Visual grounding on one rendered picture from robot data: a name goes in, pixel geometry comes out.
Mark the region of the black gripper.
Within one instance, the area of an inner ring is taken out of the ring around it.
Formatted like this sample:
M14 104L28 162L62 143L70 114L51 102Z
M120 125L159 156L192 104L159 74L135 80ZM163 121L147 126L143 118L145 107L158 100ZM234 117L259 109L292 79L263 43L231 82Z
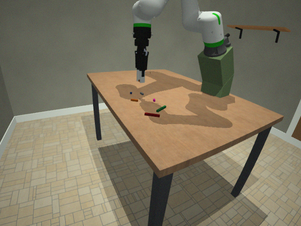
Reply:
M149 52L146 51L146 46L149 46L149 40L135 39L135 46L137 46L137 51L135 51L137 81L140 80L140 83L144 83L149 55Z

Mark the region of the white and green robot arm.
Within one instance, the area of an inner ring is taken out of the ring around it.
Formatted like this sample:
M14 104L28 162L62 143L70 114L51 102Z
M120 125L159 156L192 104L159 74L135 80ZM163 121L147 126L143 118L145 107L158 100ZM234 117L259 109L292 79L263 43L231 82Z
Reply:
M151 20L158 17L169 0L139 0L133 8L133 38L148 39L151 34ZM182 25L187 31L202 34L205 44L204 55L218 57L231 46L227 33L224 36L222 17L219 12L200 12L197 0L181 0Z

